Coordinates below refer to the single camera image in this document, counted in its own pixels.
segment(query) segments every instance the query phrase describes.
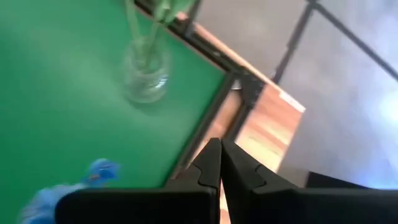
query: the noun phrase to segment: gray floor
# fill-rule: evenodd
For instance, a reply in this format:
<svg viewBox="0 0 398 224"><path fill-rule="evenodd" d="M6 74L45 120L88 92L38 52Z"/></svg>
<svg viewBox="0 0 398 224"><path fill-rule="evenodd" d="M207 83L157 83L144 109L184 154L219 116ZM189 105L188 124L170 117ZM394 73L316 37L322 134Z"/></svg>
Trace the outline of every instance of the gray floor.
<svg viewBox="0 0 398 224"><path fill-rule="evenodd" d="M398 1L321 2L398 70ZM272 75L304 6L304 0L205 0L198 20ZM398 188L398 83L319 13L280 85L307 108L280 175L300 185L311 170Z"/></svg>

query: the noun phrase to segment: black table frame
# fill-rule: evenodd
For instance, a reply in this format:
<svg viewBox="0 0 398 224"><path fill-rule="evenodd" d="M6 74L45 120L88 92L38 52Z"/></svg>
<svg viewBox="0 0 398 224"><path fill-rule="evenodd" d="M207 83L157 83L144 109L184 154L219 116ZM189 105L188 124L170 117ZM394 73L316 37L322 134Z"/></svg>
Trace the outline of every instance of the black table frame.
<svg viewBox="0 0 398 224"><path fill-rule="evenodd" d="M148 15L151 15L152 9L154 8L153 1L148 0L135 0L135 5L143 10ZM240 66L233 59L228 57L223 51L215 47L212 43L209 43L201 35L197 34L194 30L193 21L197 14L201 1L196 1L190 12L188 13L188 19L180 21L175 19L169 26L168 29L174 35L182 39L184 42L191 45L195 50L199 51L204 57L225 71L225 78L218 89L216 96L213 98L205 114L203 115L200 124L194 130L190 139L186 142L185 147L175 164L173 171L170 173L169 178L165 180L165 183L174 179L180 171L185 170L189 162L191 161L195 151L205 137L210 125L212 124L215 116L220 110L224 100L231 91L232 86L236 81L241 85L239 95L241 96L242 103L239 106L238 112L233 118L230 126L227 129L226 134L223 138L230 141L234 141L251 110L254 108L259 95L261 94L266 83L259 79L248 69Z"/></svg>

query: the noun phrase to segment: blue fabric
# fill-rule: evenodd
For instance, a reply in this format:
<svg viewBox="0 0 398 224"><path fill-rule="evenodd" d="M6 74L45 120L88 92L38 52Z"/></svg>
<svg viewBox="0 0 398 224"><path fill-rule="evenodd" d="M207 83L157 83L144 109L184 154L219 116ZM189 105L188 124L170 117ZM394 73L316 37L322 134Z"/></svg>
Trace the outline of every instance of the blue fabric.
<svg viewBox="0 0 398 224"><path fill-rule="evenodd" d="M90 165L81 183L56 185L38 191L21 211L21 224L55 224L55 206L63 196L80 189L103 187L107 181L118 176L119 168L120 165L107 159L97 159Z"/></svg>

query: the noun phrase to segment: green plant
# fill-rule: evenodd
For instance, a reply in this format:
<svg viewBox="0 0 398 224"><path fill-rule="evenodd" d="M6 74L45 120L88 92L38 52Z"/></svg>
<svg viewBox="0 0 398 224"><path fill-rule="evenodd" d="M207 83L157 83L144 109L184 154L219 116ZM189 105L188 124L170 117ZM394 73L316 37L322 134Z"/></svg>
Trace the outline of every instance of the green plant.
<svg viewBox="0 0 398 224"><path fill-rule="evenodd" d="M179 12L191 7L194 2L195 0L156 0L155 9L152 13L154 20L152 21L152 27L147 37L146 44L140 47L132 46L134 54L144 59L144 67L149 67L154 48L159 39L162 38L159 32L161 27L170 24ZM131 0L125 0L126 14L131 35L135 39L141 39L142 36L137 22L136 8L131 3Z"/></svg>

